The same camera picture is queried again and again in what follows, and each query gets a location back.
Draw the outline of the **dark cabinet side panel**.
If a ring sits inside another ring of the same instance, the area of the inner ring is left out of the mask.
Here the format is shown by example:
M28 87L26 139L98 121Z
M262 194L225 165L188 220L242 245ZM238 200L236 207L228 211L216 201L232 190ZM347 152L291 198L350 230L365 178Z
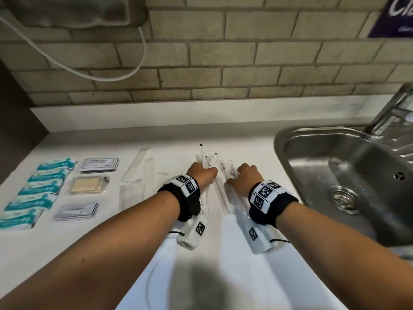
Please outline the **dark cabinet side panel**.
M49 134L34 106L0 60L0 185Z

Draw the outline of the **person's left hand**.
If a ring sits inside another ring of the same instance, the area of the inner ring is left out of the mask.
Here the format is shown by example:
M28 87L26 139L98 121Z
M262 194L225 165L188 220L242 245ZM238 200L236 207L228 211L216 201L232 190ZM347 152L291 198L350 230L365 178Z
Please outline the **person's left hand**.
M204 168L203 165L199 162L194 162L186 172L187 175L193 177L201 191L204 191L208 188L213 181L207 181L207 168Z

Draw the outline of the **pile of clear toothbrushes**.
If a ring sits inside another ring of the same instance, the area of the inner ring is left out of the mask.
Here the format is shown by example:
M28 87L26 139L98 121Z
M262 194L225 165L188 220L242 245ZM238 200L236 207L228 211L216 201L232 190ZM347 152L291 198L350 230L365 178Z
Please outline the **pile of clear toothbrushes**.
M197 155L197 161L202 164L203 168L210 169L215 167L218 170L217 176L210 187L216 189L223 213L225 215L234 214L250 219L247 201L245 198L240 197L235 192L235 189L227 183L228 179L235 179L239 175L234 161L225 159L217 152L207 149L203 144L200 144L199 148L200 154Z

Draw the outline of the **chrome faucet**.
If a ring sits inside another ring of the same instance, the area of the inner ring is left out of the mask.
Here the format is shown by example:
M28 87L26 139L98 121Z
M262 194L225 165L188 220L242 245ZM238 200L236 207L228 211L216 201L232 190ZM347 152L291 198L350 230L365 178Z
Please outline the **chrome faucet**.
M364 128L364 133L373 138L382 138L384 131L395 121L412 125L413 110L407 109L411 103L413 103L413 83L404 83L371 123Z

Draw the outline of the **teal tissue packet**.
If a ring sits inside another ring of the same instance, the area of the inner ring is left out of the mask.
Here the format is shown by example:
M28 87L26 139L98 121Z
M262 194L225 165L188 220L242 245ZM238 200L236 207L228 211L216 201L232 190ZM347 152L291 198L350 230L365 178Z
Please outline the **teal tissue packet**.
M40 193L32 195L17 195L5 206L4 211L20 211L40 209L48 211L58 198L53 193Z
M66 180L70 170L67 169L53 169L53 170L36 170L28 178L27 182L41 182L50 180Z
M40 163L36 170L46 171L64 169L68 171L73 171L77 162L78 161L76 159L70 157L63 159L48 160Z
M60 179L28 182L17 195L51 193L58 195L64 182Z
M32 229L42 213L42 209L0 212L0 231Z

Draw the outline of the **long clear comb packet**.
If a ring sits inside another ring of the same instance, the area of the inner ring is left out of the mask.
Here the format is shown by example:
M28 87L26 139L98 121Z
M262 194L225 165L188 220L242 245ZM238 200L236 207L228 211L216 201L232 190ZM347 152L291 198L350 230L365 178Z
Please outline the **long clear comb packet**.
M131 164L129 165L127 171L123 175L121 182L122 183L130 183L136 172L138 171L143 159L146 157L147 153L150 151L150 147L144 147L140 149L137 155L133 158Z

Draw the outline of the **person's right forearm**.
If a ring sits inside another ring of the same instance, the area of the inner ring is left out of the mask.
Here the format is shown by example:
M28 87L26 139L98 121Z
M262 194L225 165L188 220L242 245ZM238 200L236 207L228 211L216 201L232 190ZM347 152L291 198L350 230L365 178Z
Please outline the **person's right forearm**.
M276 226L352 310L413 310L413 266L363 234L298 202Z

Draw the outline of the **wide clear plastic packet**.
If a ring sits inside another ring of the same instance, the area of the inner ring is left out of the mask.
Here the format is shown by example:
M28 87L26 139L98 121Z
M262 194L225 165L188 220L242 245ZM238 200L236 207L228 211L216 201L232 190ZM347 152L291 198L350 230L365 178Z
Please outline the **wide clear plastic packet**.
M142 182L132 182L120 186L119 212L131 208L143 201L145 186Z

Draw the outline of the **person's left forearm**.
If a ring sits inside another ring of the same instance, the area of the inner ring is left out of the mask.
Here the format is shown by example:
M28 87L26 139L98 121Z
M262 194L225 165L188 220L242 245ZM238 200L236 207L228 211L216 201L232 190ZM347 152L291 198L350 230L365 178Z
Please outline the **person's left forearm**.
M115 310L179 213L162 191L115 215L0 299L0 310Z

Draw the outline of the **purple wall sign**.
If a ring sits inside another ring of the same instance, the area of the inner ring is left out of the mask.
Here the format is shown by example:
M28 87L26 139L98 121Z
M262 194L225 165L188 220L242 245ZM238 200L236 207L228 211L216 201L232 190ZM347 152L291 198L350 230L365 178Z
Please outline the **purple wall sign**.
M413 39L413 0L389 0L368 38Z

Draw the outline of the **stack of white sachets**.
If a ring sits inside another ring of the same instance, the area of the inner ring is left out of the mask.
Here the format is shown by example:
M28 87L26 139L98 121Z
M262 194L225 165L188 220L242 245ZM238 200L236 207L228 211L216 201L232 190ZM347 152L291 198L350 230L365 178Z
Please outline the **stack of white sachets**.
M54 216L57 222L70 220L93 219L99 208L99 203L73 203L62 205Z

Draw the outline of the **stack of grey sachets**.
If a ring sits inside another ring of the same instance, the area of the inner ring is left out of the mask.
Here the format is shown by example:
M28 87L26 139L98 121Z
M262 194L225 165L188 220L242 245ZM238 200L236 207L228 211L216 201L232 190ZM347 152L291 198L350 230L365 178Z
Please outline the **stack of grey sachets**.
M80 168L80 174L96 174L115 172L119 158L88 158Z

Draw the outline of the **stainless steel sink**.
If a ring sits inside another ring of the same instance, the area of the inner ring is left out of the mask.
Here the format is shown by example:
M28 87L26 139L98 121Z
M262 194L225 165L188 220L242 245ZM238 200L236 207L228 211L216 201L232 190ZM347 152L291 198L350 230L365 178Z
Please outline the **stainless steel sink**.
M349 127L280 132L275 152L302 203L388 247L413 245L413 149L400 150ZM351 189L362 213L351 215L328 198L332 186Z

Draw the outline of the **black marker wristband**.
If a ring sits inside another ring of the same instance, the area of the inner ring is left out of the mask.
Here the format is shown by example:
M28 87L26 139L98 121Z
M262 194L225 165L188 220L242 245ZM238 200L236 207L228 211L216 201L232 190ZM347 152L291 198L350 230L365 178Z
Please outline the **black marker wristband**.
M201 212L201 191L194 177L181 174L169 179L157 192L168 191L176 197L180 206L178 221L187 222Z
M288 205L299 200L286 189L271 180L256 183L248 195L249 216L260 225L271 225L277 229L276 219Z

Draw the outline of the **person's right hand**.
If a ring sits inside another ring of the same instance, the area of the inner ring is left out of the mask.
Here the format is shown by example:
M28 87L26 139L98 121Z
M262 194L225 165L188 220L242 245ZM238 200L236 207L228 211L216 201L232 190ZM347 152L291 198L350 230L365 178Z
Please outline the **person's right hand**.
M233 189L239 196L247 198L251 189L258 183L263 182L264 178L255 165L250 166L247 163L243 163L238 167L237 171L239 173L237 178L240 180L240 188Z

